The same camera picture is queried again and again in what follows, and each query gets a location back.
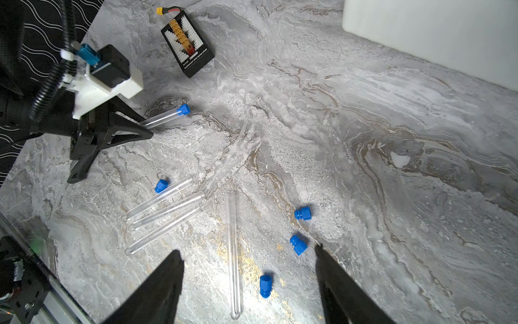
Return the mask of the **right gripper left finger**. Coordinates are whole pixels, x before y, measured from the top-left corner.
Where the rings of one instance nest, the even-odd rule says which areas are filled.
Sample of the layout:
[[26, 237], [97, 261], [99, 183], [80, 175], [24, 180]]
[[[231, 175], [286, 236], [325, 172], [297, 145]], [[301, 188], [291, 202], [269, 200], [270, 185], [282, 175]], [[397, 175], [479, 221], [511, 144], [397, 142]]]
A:
[[184, 260], [172, 251], [105, 323], [173, 323], [182, 293]]

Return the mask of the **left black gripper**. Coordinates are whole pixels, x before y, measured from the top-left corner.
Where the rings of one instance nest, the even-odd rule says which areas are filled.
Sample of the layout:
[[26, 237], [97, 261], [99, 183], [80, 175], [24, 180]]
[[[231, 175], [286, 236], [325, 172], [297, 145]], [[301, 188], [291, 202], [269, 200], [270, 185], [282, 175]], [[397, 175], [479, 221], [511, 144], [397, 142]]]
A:
[[86, 179], [101, 150], [153, 137], [152, 131], [116, 114], [120, 107], [121, 99], [114, 97], [80, 118], [78, 132], [71, 138], [70, 159], [73, 163], [67, 183]]

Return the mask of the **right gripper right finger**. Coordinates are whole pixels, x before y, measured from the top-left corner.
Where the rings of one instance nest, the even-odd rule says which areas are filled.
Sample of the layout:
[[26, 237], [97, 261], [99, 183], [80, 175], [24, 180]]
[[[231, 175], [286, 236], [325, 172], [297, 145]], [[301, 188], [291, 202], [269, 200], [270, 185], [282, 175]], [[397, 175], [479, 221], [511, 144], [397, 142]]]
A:
[[315, 246], [316, 276], [326, 323], [393, 323], [322, 244]]

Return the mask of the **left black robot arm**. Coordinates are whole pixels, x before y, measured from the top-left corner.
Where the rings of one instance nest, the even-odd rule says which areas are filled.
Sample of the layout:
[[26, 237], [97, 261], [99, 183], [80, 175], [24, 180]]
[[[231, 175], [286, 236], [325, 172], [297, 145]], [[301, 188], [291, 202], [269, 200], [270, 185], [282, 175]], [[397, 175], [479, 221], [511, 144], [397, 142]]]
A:
[[22, 65], [25, 13], [19, 1], [1, 2], [1, 156], [43, 134], [70, 138], [68, 182], [83, 181], [97, 155], [120, 144], [148, 140], [152, 132], [126, 100], [144, 88], [142, 73], [114, 46], [78, 43], [74, 7], [60, 1], [60, 58], [41, 82]]

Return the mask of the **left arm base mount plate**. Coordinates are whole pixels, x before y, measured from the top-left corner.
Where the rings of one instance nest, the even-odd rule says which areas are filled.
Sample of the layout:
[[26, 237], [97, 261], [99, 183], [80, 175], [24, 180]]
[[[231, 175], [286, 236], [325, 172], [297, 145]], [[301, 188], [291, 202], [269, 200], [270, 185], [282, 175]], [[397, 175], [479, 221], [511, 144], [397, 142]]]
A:
[[50, 291], [47, 277], [11, 237], [1, 238], [1, 310], [31, 323]]

